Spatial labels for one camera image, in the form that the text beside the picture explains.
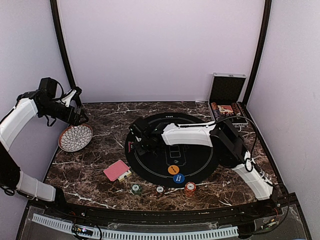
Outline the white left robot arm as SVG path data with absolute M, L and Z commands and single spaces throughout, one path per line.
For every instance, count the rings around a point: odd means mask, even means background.
M 76 86 L 57 96 L 60 86 L 53 78 L 41 79 L 38 89 L 19 95 L 13 108 L 0 121 L 0 187 L 9 196 L 18 193 L 31 200 L 50 203 L 58 217 L 67 218 L 71 208 L 65 203 L 63 190 L 25 173 L 10 154 L 20 133 L 36 117 L 46 118 L 48 127 L 57 120 L 69 125 L 58 140 L 67 152 L 77 152 L 89 144 L 93 137 L 93 130 L 87 124 L 89 119 L 81 107 L 71 104 L 82 90 Z

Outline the orange big blind button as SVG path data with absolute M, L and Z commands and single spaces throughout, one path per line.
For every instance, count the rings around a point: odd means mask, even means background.
M 180 168 L 177 165 L 170 165 L 167 171 L 171 175 L 177 175 L 180 172 Z

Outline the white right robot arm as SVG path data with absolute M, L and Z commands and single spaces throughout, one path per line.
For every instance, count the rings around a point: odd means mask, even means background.
M 255 213 L 266 217 L 275 208 L 278 190 L 253 159 L 253 150 L 248 149 L 243 137 L 236 130 L 230 118 L 203 123 L 161 122 L 156 127 L 139 117 L 129 126 L 134 136 L 134 148 L 140 154 L 152 152 L 161 144 L 199 145 L 213 149 L 219 165 L 232 169 L 253 191 L 260 201 Z

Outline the red 5 chip stack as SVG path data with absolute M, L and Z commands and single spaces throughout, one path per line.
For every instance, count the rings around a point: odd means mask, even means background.
M 184 194 L 187 197 L 192 197 L 196 191 L 196 184 L 194 182 L 187 182 L 184 186 Z

